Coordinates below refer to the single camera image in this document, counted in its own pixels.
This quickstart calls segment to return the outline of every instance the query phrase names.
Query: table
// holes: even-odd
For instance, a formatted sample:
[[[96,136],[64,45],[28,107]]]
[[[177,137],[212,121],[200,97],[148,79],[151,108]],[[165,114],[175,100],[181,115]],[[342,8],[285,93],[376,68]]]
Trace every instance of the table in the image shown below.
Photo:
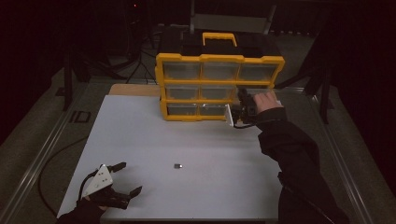
[[[112,174],[113,189],[143,186],[142,192],[128,209],[110,208],[103,219],[277,219],[280,170],[261,153],[260,130],[237,130],[220,120],[165,121],[158,86],[139,91],[154,96],[128,95],[138,88],[117,85],[106,96],[59,214],[75,207],[87,174],[125,161],[127,167]]]

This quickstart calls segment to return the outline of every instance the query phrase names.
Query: person's hand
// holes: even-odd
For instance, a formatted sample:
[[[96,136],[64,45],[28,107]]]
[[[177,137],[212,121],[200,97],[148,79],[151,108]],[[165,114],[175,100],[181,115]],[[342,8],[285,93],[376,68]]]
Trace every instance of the person's hand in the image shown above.
[[[259,93],[253,96],[254,102],[257,106],[257,113],[260,114],[264,110],[283,107],[276,101],[276,96],[273,91],[268,91],[266,93]]]
[[[87,201],[90,201],[91,199],[90,199],[90,196],[86,196],[86,197],[84,197]],[[98,206],[101,210],[103,210],[103,211],[106,211],[107,210],[107,206]]]

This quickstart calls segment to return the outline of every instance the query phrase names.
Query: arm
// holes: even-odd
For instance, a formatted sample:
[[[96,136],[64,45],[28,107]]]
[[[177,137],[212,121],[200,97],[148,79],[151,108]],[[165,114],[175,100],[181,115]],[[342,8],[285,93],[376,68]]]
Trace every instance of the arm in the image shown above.
[[[285,108],[272,93],[255,95],[254,100],[259,113],[257,127],[262,130],[262,153],[277,161],[282,171],[279,179],[285,188],[279,198],[279,222],[331,223],[327,216],[333,223],[349,223],[320,173],[315,141],[287,121]]]
[[[89,197],[81,200],[78,206],[70,213],[61,215],[56,224],[100,224],[100,217],[107,207],[98,206],[90,201]]]

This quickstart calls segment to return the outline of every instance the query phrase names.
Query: small drawer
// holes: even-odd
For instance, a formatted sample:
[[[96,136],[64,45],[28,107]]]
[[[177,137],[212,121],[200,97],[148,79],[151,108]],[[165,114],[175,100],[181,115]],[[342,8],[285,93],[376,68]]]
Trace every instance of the small drawer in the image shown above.
[[[165,85],[166,98],[175,100],[198,99],[198,85]]]
[[[169,79],[198,79],[200,63],[163,62],[163,73]]]
[[[248,81],[271,80],[276,68],[277,64],[274,63],[245,63],[241,65],[238,79]]]
[[[203,63],[202,79],[233,80],[239,63]]]
[[[202,85],[201,99],[206,100],[229,100],[233,98],[232,85]]]
[[[225,104],[202,104],[199,106],[199,113],[201,116],[224,116],[225,115]]]
[[[192,115],[197,114],[197,104],[167,104],[168,115]]]

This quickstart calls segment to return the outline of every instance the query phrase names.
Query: yellow handle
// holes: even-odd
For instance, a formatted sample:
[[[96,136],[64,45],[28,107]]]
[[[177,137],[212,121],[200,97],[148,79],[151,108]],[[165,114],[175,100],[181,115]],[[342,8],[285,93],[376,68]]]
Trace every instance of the yellow handle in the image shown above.
[[[206,39],[231,39],[233,41],[233,46],[236,47],[235,36],[230,33],[202,33],[202,39],[204,45]]]

